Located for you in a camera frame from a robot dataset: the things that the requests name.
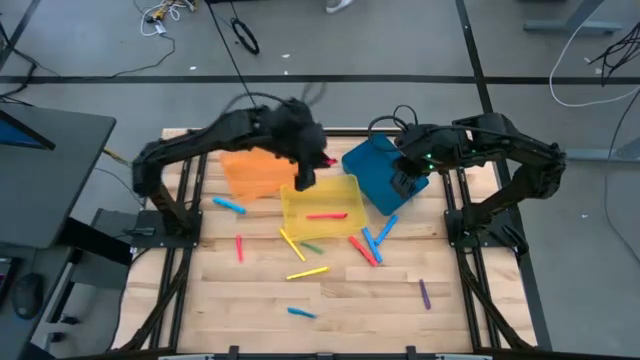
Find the wooden table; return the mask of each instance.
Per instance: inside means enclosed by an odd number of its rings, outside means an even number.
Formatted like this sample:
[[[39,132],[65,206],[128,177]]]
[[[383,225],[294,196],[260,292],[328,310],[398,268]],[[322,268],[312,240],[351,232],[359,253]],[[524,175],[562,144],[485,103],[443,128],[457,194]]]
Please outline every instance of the wooden table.
[[[183,132],[165,129],[163,137]],[[363,140],[330,138],[327,153],[340,159]],[[239,345],[243,353],[402,353],[407,345],[415,345],[418,352],[471,351],[456,257],[446,240],[440,176],[432,174],[429,186],[397,211],[399,221],[380,247],[381,266],[369,266],[346,236],[310,241],[325,253],[301,247],[307,257],[303,263],[278,232],[282,226],[279,194],[251,202],[246,215],[211,203],[213,196],[230,196],[218,155],[208,157],[202,238],[191,262],[179,352],[226,353],[230,345]],[[181,164],[165,169],[165,184],[174,197],[180,169]],[[317,171],[320,177],[340,174],[340,165]],[[455,173],[452,177],[457,183]],[[492,166],[468,169],[467,180],[474,201],[498,189]],[[369,229],[377,236],[387,217],[363,198]],[[457,189],[456,198],[460,207]],[[236,255],[236,234],[244,239],[242,264]],[[354,235],[366,244],[362,234]],[[131,269],[116,347],[131,337],[155,305],[164,253],[151,250]],[[514,255],[505,248],[485,248],[483,254],[496,306],[526,341],[535,344]],[[330,266],[331,271],[285,280],[286,275],[320,266]],[[429,311],[422,302],[419,279],[427,285]],[[288,306],[318,318],[290,315]],[[476,301],[483,344],[488,346],[481,309]],[[168,330],[170,316],[168,310],[163,330]],[[168,331],[163,332],[166,339]]]

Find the yellow marker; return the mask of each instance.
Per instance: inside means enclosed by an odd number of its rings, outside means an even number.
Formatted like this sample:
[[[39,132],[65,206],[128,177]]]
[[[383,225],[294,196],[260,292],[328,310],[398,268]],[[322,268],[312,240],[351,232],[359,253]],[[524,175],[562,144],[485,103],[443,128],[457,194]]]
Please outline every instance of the yellow marker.
[[[317,268],[317,269],[313,269],[313,270],[309,270],[309,271],[305,271],[305,272],[300,273],[300,274],[289,275],[289,276],[287,276],[287,280],[296,279],[296,278],[303,277],[303,276],[319,274],[319,273],[325,272],[325,271],[329,271],[329,267],[328,266]]]
[[[296,252],[296,254],[298,254],[298,256],[300,257],[300,260],[302,261],[307,261],[307,259],[304,258],[304,256],[302,255],[302,253],[300,252],[300,250],[298,250],[298,247],[296,246],[296,244],[293,243],[293,241],[291,241],[291,239],[289,239],[289,236],[287,236],[287,233],[284,232],[284,230],[282,228],[280,228],[280,234],[282,234],[282,237],[287,240],[287,242],[289,243],[289,246],[291,246],[291,248],[293,249],[293,251]]]

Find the white sneaker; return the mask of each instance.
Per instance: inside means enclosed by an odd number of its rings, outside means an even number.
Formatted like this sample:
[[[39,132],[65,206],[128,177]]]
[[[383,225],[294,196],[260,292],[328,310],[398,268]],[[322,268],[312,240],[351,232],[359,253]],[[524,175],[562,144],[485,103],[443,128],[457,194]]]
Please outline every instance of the white sneaker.
[[[327,14],[335,14],[336,12],[351,5],[353,0],[326,0]]]

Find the blue tray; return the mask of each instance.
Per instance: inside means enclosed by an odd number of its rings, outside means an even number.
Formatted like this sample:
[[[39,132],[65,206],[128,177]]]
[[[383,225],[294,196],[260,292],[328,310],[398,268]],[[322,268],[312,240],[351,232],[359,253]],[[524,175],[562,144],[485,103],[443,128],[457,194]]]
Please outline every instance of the blue tray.
[[[393,144],[382,134],[376,134],[371,138],[380,148],[394,148]],[[409,199],[400,197],[391,186],[391,178],[395,173],[393,161],[400,156],[402,155],[399,151],[378,150],[367,140],[342,157],[344,171],[358,178],[360,190],[385,216],[393,214],[396,209],[429,184],[426,176],[420,177],[416,181],[416,189],[411,197]]]

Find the computer monitor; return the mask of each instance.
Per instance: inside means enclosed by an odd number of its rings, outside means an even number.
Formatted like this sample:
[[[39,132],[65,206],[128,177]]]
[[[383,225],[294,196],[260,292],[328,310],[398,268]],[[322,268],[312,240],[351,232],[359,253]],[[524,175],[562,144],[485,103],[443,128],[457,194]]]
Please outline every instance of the computer monitor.
[[[0,145],[53,150],[56,145],[18,119],[0,110]]]

